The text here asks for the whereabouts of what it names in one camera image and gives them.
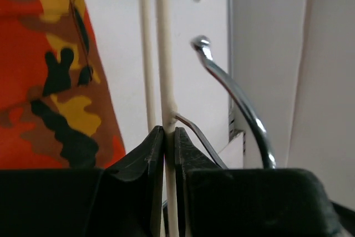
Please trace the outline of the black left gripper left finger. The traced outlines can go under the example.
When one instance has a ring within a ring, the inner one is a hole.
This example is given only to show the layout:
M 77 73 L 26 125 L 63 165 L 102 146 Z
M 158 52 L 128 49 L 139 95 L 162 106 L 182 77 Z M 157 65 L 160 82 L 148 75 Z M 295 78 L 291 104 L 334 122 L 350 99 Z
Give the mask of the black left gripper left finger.
M 159 236 L 164 130 L 107 169 L 1 171 L 2 236 Z

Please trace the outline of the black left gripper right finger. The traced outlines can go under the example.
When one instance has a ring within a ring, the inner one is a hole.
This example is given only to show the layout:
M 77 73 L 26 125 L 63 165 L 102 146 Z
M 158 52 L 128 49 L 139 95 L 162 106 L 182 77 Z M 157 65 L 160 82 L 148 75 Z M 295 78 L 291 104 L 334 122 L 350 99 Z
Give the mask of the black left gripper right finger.
M 183 128 L 174 136 L 181 236 L 339 236 L 317 177 L 303 169 L 222 169 Z

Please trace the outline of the orange camouflage trousers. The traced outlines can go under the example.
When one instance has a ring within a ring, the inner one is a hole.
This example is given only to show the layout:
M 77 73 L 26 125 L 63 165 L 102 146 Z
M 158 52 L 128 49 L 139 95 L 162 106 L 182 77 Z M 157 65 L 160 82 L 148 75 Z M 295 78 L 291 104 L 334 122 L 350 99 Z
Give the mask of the orange camouflage trousers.
M 85 0 L 1 0 L 1 168 L 124 155 Z

